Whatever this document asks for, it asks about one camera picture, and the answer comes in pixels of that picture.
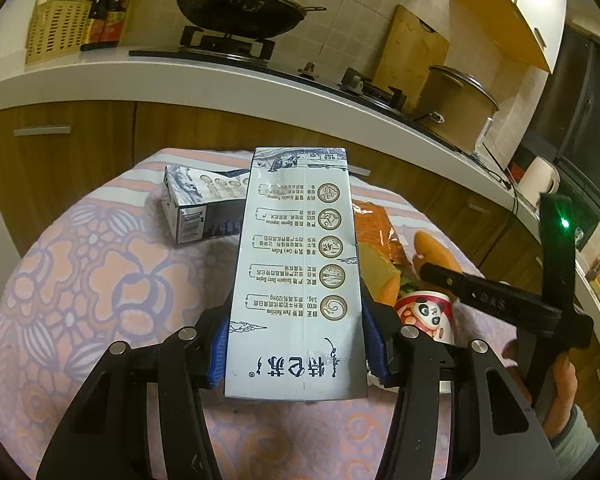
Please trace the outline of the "person's right hand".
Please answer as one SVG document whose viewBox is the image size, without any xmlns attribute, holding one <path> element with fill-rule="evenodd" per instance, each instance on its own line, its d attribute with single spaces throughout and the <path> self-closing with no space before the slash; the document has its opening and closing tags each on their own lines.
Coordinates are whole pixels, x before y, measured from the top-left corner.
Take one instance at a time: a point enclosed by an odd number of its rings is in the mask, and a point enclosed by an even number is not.
<svg viewBox="0 0 600 480">
<path fill-rule="evenodd" d="M 517 341 L 509 341 L 503 350 L 503 358 L 517 362 L 517 353 Z M 507 371 L 530 404 L 531 394 L 518 373 L 518 367 L 509 366 Z M 550 404 L 550 408 L 542 421 L 543 430 L 550 440 L 557 438 L 566 429 L 577 394 L 576 369 L 571 363 L 567 352 L 562 352 L 556 358 L 552 366 L 552 376 L 555 384 L 555 394 L 552 404 Z"/>
</svg>

